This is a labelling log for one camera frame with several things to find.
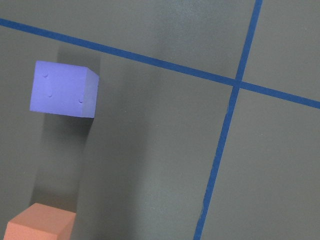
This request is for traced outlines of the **purple foam block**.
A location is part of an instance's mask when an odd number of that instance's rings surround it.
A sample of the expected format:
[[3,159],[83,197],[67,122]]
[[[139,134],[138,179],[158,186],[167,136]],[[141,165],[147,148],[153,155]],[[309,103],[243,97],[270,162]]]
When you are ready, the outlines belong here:
[[93,119],[99,80],[99,76],[85,66],[38,60],[29,109]]

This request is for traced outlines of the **orange foam block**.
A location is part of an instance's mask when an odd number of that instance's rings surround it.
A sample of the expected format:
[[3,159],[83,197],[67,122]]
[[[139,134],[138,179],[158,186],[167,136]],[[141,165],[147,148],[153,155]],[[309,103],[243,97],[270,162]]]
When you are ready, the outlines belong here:
[[4,234],[5,240],[69,240],[76,213],[34,203],[12,218]]

